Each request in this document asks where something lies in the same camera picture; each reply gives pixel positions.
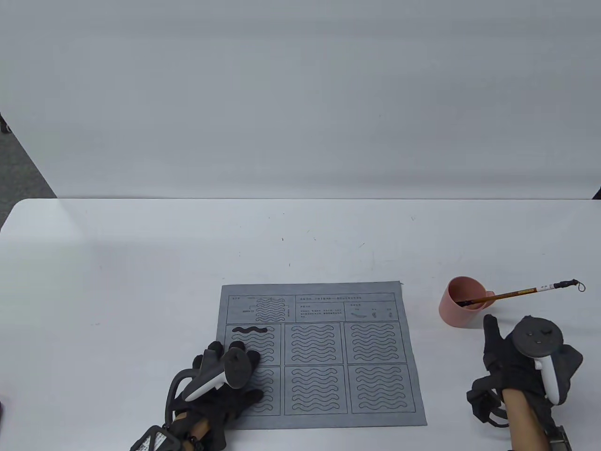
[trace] white vr controller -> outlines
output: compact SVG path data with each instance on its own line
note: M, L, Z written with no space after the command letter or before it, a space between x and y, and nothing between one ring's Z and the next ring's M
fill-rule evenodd
M512 339L519 352L534 360L549 401L563 404L570 390L570 378L582 363L582 354L565 345L561 330L544 318L525 316L513 330Z

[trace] black strap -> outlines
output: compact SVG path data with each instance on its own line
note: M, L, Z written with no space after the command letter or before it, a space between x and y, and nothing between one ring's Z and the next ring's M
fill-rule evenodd
M501 408L501 397L494 391L498 391L498 387L502 387L500 377L500 374L496 373L476 379L472 384L472 390L467 392L467 398L477 419L483 423L490 423L496 428L507 428L509 424L499 424L490 418L491 415L494 415L507 420L507 411ZM528 391L524 392L524 396L547 437L559 435L560 430L551 416L551 407L553 406L551 401Z

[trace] printed practice sheet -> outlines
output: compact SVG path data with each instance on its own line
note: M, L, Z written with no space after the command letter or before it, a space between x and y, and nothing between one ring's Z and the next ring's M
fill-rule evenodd
M237 429L426 424L400 282L224 286L217 339L261 354Z

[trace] vr controller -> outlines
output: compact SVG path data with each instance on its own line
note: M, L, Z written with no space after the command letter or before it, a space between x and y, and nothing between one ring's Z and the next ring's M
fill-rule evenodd
M221 343L215 342L205 349L200 368L190 368L180 371L175 375L165 404L165 424L171 426L173 423L173 410L171 405L175 399L175 394L179 385L184 379L192 378L190 383L177 396L179 400L191 402L213 388L219 390L224 385L238 389L246 385L252 375L252 365L246 352L238 347L230 347L221 358Z
M582 363L582 354L565 345L561 330L544 318L525 316L513 330L512 339L519 352L534 360L549 401L563 404L570 390L570 378Z

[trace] black glove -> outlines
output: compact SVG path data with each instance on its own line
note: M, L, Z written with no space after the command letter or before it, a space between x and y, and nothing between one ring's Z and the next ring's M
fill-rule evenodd
M484 317L483 360L490 376L474 381L472 389L467 392L468 402L472 405L474 415L481 422L490 423L497 428L506 428L508 424L499 424L492 420L490 415L507 420L507 412L501 409L501 392L505 388L520 390L545 432L548 435L554 434L557 428L551 417L553 405L545 397L543 378L540 371L534 367L534 360L516 349L512 333L502 338L496 318L491 314Z
M233 347L246 350L242 342L233 342L230 348ZM224 351L220 342L211 343L207 349L215 351L217 358L221 358ZM260 355L257 351L248 351L246 355L254 372L259 364ZM199 369L202 361L203 356L197 355L192 363L192 368ZM245 409L259 402L262 397L263 391L261 390L235 390L227 384L224 384L219 390L213 388L191 402L186 402L181 396L178 396L168 406L169 415L171 412L175 412L176 415L186 412L186 418L173 421L170 430L176 437L185 437L193 425L202 419L207 419L210 432L200 440L201 444L208 451L221 451L226 446L225 424L238 418Z
M491 314L484 317L484 366L498 378L498 394L505 388L545 396L545 386L534 360L521 354L513 344L511 332L501 337L499 323Z

